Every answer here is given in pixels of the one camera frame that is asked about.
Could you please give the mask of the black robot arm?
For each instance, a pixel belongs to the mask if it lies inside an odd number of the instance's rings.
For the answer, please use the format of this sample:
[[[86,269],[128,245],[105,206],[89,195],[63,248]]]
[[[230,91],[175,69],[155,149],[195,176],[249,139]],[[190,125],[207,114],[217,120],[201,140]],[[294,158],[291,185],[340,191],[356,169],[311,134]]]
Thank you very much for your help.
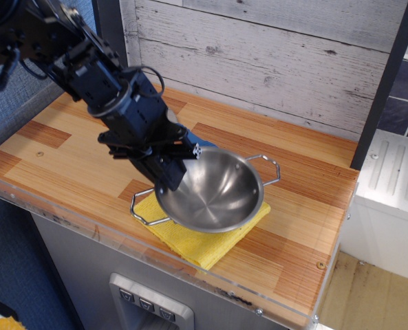
[[[200,156],[199,145],[170,121],[144,68],[123,67],[77,10],[59,1],[0,1],[0,91],[24,59],[87,104],[106,125],[98,140],[114,158],[130,160],[153,183],[179,187],[185,161]]]

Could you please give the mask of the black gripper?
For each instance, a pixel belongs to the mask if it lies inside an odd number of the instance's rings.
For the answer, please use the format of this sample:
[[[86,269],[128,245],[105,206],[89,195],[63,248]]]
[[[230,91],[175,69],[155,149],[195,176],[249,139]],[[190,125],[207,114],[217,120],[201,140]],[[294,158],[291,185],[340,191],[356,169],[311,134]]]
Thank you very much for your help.
[[[130,159],[141,174],[154,184],[176,191],[186,173],[182,159],[197,159],[202,149],[190,140],[184,126],[170,121],[162,99],[164,80],[155,69],[147,69],[158,76],[160,91],[147,78],[144,67],[124,69],[117,76],[120,89],[104,103],[89,105],[88,112],[109,128],[109,145],[142,157]],[[156,153],[161,154],[156,159],[147,157]]]

